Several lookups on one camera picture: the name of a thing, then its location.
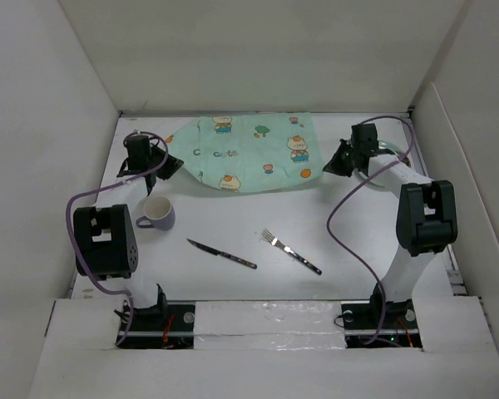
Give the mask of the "green cartoon print cloth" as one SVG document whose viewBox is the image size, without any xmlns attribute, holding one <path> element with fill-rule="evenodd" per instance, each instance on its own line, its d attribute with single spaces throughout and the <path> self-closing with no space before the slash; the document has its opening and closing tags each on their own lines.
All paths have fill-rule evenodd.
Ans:
<svg viewBox="0 0 499 399">
<path fill-rule="evenodd" d="M 324 158 L 307 114 L 201 116 L 166 143 L 187 172 L 217 190 L 286 190 L 323 174 Z"/>
</svg>

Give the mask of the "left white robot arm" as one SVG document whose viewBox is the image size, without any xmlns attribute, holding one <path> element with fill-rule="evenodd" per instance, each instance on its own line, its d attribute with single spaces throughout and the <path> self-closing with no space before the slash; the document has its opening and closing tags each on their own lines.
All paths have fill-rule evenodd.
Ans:
<svg viewBox="0 0 499 399">
<path fill-rule="evenodd" d="M 121 316 L 124 323 L 129 323 L 135 313 L 131 291 L 102 284 L 109 278 L 129 279 L 138 266 L 129 196 L 150 195 L 158 179 L 168 180 L 184 162 L 169 154 L 166 140 L 149 131 L 133 131 L 123 139 L 123 146 L 127 157 L 118 170 L 117 181 L 73 195 L 67 201 L 65 220 L 77 272 L 105 295 L 124 297 L 127 310 Z M 114 190 L 124 195 L 115 204 L 74 206 L 78 200 Z"/>
</svg>

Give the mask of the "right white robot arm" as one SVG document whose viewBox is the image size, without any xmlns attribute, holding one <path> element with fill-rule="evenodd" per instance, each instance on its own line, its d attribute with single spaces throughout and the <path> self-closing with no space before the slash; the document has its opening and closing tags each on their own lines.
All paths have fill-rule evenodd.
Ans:
<svg viewBox="0 0 499 399">
<path fill-rule="evenodd" d="M 377 180 L 398 199 L 398 250 L 384 277 L 376 278 L 368 306 L 370 322 L 380 328 L 406 313 L 423 271 L 458 235 L 453 184 L 419 174 L 403 162 L 407 156 L 381 148 L 374 119 L 369 119 L 352 126 L 351 137 L 340 141 L 324 167 L 338 176 L 349 177 L 355 170 L 365 175 L 353 192 Z"/>
</svg>

